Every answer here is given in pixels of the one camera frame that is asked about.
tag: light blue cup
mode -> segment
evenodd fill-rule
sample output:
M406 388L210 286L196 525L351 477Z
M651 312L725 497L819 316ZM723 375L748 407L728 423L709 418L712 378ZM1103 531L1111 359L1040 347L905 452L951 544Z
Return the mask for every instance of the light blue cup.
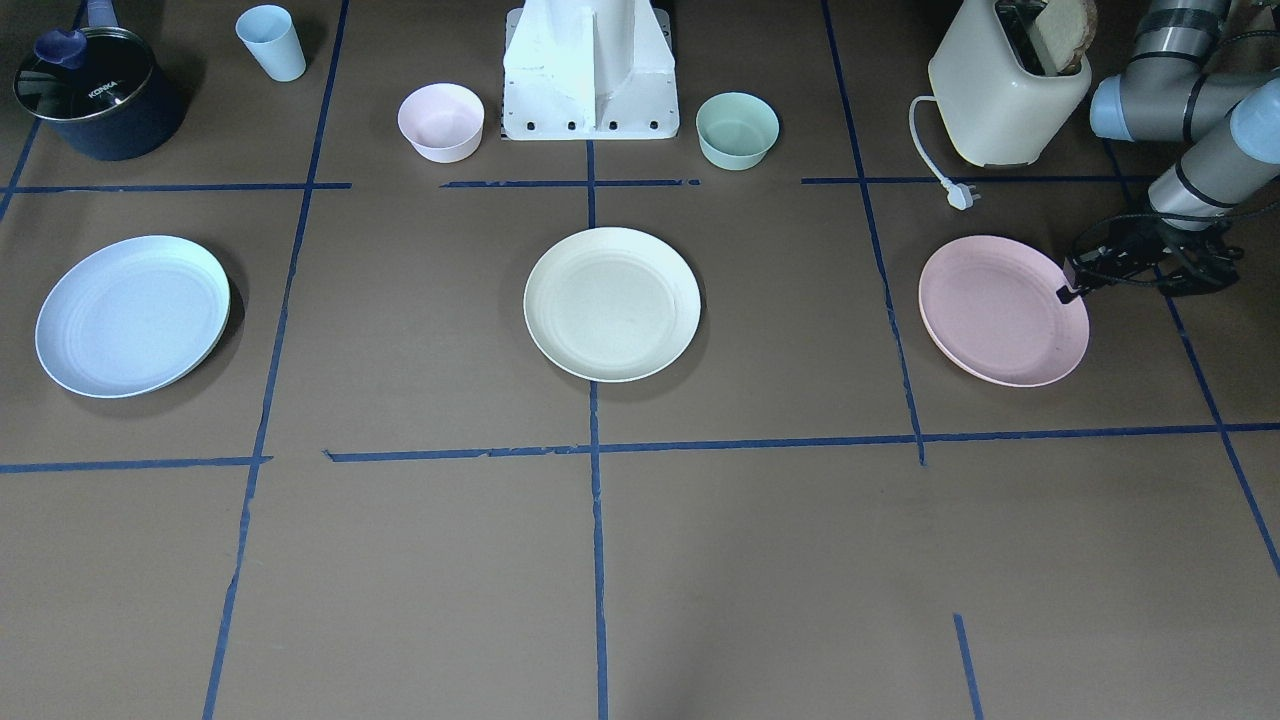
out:
M276 82L297 79L307 69L289 12L279 5L250 8L236 20L236 35Z
M778 115L745 92L722 92L698 109L698 143L717 168L745 170L778 141Z

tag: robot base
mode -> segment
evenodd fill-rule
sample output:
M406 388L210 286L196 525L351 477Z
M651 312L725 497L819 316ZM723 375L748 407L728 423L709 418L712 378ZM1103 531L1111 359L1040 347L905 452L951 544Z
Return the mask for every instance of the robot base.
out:
M507 15L503 135L663 140L680 129L671 17L648 0L529 0Z

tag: pink plate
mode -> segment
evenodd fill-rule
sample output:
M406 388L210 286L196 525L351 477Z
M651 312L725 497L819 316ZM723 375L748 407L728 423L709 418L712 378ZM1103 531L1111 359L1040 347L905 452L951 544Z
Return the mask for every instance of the pink plate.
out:
M938 348L969 373L1010 387L1065 378L1089 345L1083 300L1062 305L1062 269L1006 237L974 234L920 273L920 316Z

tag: pot lid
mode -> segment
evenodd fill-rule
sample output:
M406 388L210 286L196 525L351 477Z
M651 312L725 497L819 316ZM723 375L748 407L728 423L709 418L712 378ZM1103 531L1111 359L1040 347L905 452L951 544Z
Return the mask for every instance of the pot lid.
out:
M141 37L127 29L84 31L78 68L27 56L13 81L18 101L46 120L88 119L123 105L151 77L155 56Z

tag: black cable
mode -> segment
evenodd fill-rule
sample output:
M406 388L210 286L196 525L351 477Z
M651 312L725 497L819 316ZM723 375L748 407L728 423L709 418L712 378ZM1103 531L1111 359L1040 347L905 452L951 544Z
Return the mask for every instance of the black cable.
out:
M1213 50L1211 50L1210 54L1204 58L1204 61L1207 63L1210 60L1210 58L1212 58L1213 55L1217 55L1217 53L1220 50L1222 50L1224 47L1226 47L1228 45L1235 45L1236 42L1242 41L1242 40L1248 40L1251 37L1280 37L1280 31L1276 31L1276 29L1252 29L1249 32L1242 32L1240 35L1233 35L1231 37L1228 37L1222 42L1219 42L1217 47L1215 47Z
M1108 275L1106 273L1100 273L1097 270L1091 270L1089 268L1082 268L1082 266L1076 265L1075 264L1075 256L1076 256L1076 249L1080 246L1080 240L1084 238L1084 236L1092 233L1093 231L1101 228L1102 225L1110 225L1111 223L1116 223L1116 222L1120 222L1120 220L1135 220L1135 219L1139 219L1139 218L1158 218L1161 220L1183 220L1183 222L1190 222L1190 223L1217 223L1217 222L1222 222L1222 220L1226 220L1226 222L1239 222L1239 220L1249 220L1249 219L1257 218L1260 215L1265 215L1265 214L1271 213L1272 210L1275 210L1277 208L1280 208L1280 200L1272 200L1271 202L1263 205L1262 208L1260 208L1257 210L1252 210L1249 213L1239 213L1239 214L1234 214L1234 215L1216 215L1216 217L1211 217L1211 218L1203 218L1203 217L1199 217L1199 215L1179 215L1178 213L1157 213L1155 210L1147 211L1147 213L1124 213L1124 214L1120 214L1120 215L1111 215L1110 218L1105 218L1102 220L1098 220L1098 222L1093 223L1092 225L1089 225L1088 228L1085 228L1084 232L1082 232L1080 234L1078 234L1074 238L1071 238L1070 251L1069 251L1069 254L1068 254L1066 258L1068 258L1068 261L1071 264L1071 269L1075 270L1076 274L1083 273L1085 275L1094 277L1094 278L1098 278L1101 281L1106 281L1106 282L1114 283L1114 284L1129 284L1129 286L1137 286L1137 287L1164 287L1164 286L1171 284L1174 281L1170 281L1170 279L1135 281L1135 279L1132 279L1132 278L1120 278L1120 277L1115 277L1115 275ZM1190 265L1187 264L1187 259L1185 259L1185 256L1181 252L1175 252L1175 255L1178 256L1178 260L1179 260L1179 263L1183 264L1183 266L1188 268L1193 274L1198 274L1198 273L1196 273L1194 268L1192 268Z

